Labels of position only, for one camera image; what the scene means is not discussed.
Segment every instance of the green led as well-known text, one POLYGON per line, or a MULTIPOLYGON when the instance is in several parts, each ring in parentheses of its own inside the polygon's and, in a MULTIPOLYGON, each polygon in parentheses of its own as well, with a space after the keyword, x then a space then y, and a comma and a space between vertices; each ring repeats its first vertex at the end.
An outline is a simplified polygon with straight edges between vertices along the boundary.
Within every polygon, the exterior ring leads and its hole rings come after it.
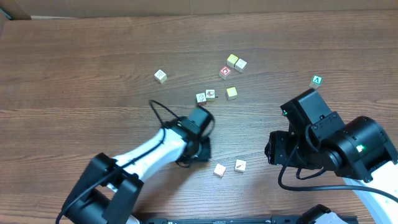
POLYGON ((362 150, 364 150, 365 147, 363 145, 358 145, 356 146, 356 150, 358 150, 358 152, 362 152, 362 150))

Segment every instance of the cube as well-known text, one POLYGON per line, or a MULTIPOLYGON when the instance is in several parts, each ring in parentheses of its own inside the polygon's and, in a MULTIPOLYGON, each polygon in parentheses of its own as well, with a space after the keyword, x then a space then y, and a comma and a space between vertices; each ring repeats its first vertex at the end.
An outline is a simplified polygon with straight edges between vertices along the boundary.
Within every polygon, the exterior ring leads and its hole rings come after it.
POLYGON ((238 57, 235 56, 235 55, 233 55, 233 54, 231 54, 231 55, 228 57, 228 59, 226 60, 226 64, 227 64, 229 67, 234 68, 235 63, 236 63, 237 61, 238 61, 238 57))
POLYGON ((231 69, 229 69, 227 66, 224 66, 220 70, 220 77, 223 78, 223 80, 226 80, 230 74, 231 74, 231 69))
POLYGON ((321 86, 322 80, 323 80, 322 77, 320 77, 320 76, 318 76, 318 75, 314 75, 314 76, 312 77, 312 81, 310 82, 310 87, 312 87, 312 88, 314 88, 314 89, 317 89, 318 87, 321 86))
POLYGON ((216 168, 214 169, 214 175, 217 175, 219 177, 223 177, 225 174, 225 170, 226 167, 221 165, 221 164, 217 164, 216 168))
POLYGON ((228 100, 236 99, 238 96, 238 92, 236 91, 235 87, 226 89, 226 97, 228 100))
POLYGON ((248 63, 245 62, 244 60, 239 59, 238 62, 236 62, 236 64, 235 64, 235 69, 240 71, 240 72, 243 72, 243 70, 244 70, 244 68, 246 68, 247 64, 248 63))
POLYGON ((198 103, 199 106, 205 106, 206 105, 206 95, 205 95, 205 93, 197 94, 197 103, 198 103))
POLYGON ((245 169, 246 169, 246 161, 237 159, 235 163, 235 171, 244 172, 245 169))
POLYGON ((167 75, 166 73, 164 73, 162 70, 159 69, 159 71, 155 73, 155 79, 160 83, 163 83, 164 81, 166 81, 167 75))
POLYGON ((216 91, 206 90, 206 101, 215 101, 215 100, 216 100, 216 91))

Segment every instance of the yellow cube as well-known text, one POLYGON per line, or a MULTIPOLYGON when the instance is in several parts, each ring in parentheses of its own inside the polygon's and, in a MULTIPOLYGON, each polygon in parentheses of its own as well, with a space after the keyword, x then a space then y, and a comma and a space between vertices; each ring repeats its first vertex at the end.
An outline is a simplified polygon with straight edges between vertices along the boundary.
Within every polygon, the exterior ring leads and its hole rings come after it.
POLYGON ((236 99, 238 96, 238 92, 236 91, 235 87, 226 89, 226 97, 228 100, 236 99))
POLYGON ((226 60, 226 64, 227 64, 229 67, 234 68, 235 63, 236 63, 237 61, 238 61, 238 57, 235 56, 235 55, 233 55, 233 54, 231 54, 231 55, 228 57, 228 59, 226 60))

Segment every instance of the green light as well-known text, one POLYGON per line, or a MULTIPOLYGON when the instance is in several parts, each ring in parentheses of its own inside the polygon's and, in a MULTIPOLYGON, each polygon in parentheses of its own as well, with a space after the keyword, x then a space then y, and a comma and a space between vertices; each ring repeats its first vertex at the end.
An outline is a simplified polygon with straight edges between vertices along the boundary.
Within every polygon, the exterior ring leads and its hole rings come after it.
POLYGON ((365 147, 363 145, 358 145, 356 146, 356 150, 358 150, 358 152, 362 152, 362 150, 364 150, 365 147))

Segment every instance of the wooden tabletop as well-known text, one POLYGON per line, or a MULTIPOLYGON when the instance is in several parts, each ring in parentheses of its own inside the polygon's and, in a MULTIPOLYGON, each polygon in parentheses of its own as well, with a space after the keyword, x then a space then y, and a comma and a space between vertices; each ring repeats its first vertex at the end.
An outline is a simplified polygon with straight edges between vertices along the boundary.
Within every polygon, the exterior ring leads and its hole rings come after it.
MULTIPOLYGON (((0 38, 0 222, 53 223, 90 159, 130 151, 159 122, 148 100, 189 114, 215 89, 212 159, 150 178, 135 211, 169 218, 301 214, 318 203, 373 220, 352 191, 289 192, 267 163, 279 106, 324 78, 319 92, 345 122, 365 115, 398 146, 398 12, 346 11, 6 22, 0 38), (248 62, 227 80, 230 54, 248 62), (154 73, 162 69, 162 85, 154 73), (235 86, 238 98, 227 101, 235 86), (236 159, 246 171, 233 171, 236 159), (223 178, 213 175, 217 163, 223 178)), ((161 111, 161 116, 171 115, 161 111)), ((342 184, 334 173, 289 185, 342 184)), ((112 196, 110 190, 103 190, 112 196)))

